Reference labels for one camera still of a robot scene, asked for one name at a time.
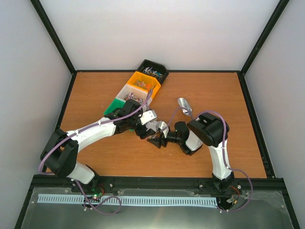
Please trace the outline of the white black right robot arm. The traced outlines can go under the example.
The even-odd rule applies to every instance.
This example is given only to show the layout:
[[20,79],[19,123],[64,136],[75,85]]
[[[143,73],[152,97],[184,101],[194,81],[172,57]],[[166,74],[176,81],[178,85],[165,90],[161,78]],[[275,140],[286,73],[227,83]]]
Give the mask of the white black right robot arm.
[[173,131],[167,126],[161,127],[158,132],[159,135],[148,138],[148,142],[157,148],[175,143],[184,154],[192,156],[203,145],[208,147],[216,192],[224,193],[233,183],[234,173],[229,165],[226,149],[229,126],[220,114],[213,111],[202,112],[188,123],[176,122]]

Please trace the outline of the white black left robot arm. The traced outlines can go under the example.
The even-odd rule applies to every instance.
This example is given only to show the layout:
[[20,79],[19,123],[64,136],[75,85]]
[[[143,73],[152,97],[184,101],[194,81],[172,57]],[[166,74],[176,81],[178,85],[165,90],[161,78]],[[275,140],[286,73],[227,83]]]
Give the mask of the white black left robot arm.
[[88,126],[71,131],[57,129],[41,154],[39,172],[47,167],[49,175],[77,180],[87,191],[94,192],[99,186],[97,173],[88,165],[78,162],[79,153],[100,140],[130,129],[145,138],[151,133],[148,125],[156,118],[155,111],[147,108],[146,104],[129,99],[123,107],[114,109]]

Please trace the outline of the round metal jar lid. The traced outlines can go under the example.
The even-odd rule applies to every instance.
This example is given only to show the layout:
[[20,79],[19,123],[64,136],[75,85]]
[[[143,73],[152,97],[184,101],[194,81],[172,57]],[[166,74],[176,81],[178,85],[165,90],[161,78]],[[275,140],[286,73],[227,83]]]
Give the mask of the round metal jar lid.
[[154,135],[159,130],[159,122],[157,121],[148,122],[145,126],[147,127],[147,132],[150,135]]

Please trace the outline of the yellow candy bin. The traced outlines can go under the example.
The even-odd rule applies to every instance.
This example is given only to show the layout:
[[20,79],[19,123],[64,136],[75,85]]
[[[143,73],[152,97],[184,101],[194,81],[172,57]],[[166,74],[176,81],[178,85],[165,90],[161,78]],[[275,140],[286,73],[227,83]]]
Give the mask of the yellow candy bin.
[[156,96],[157,92],[161,87],[161,84],[155,77],[146,75],[138,71],[135,71],[133,73],[133,75],[127,81],[127,84],[146,92],[152,90],[152,99]]

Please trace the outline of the silver metal scoop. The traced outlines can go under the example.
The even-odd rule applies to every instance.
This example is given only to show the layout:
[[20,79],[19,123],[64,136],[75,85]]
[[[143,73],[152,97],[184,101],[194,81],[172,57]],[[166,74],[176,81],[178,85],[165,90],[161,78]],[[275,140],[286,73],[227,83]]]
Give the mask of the silver metal scoop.
[[177,102],[178,102],[178,105],[180,106],[180,108],[182,109],[183,113],[186,116],[189,116],[196,121],[199,120],[198,118],[194,117],[193,110],[192,110],[190,104],[188,103],[188,101],[185,98],[180,97],[180,98],[177,99]]

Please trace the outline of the clear plastic jar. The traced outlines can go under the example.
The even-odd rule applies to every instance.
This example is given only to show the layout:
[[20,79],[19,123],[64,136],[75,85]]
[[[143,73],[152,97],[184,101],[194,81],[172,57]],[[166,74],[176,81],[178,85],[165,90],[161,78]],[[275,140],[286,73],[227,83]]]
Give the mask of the clear plastic jar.
[[154,135],[151,135],[149,137],[147,137],[147,139],[155,139],[155,138],[158,138],[159,137],[159,134],[158,133],[155,133]]

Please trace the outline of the white candy bin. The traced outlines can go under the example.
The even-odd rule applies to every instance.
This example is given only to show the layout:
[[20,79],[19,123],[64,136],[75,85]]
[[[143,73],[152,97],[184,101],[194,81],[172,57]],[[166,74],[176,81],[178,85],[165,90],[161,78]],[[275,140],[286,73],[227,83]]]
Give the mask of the white candy bin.
[[142,90],[134,85],[125,84],[115,98],[121,101],[132,99],[143,104],[146,100],[147,94],[148,92],[146,90]]

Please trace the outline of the black candy bin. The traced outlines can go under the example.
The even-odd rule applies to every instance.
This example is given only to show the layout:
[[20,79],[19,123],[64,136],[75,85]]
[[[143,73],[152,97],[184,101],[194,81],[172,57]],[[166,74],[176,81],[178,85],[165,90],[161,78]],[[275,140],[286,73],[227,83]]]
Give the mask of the black candy bin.
[[144,59],[141,65],[137,68],[138,72],[152,76],[162,85],[169,75],[168,70],[164,65]]

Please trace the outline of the green candy bin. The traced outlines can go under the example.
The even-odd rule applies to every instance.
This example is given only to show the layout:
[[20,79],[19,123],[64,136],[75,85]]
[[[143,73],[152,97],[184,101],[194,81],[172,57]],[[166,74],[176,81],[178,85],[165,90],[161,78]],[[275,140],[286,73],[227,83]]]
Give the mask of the green candy bin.
[[[129,115],[134,111],[134,105],[131,100],[121,101],[118,99],[114,99],[110,106],[107,108],[104,117],[110,120],[117,119]],[[132,129],[132,125],[129,123],[130,118],[122,119],[115,122],[109,122],[107,125],[115,125],[114,134],[121,134],[127,130]]]

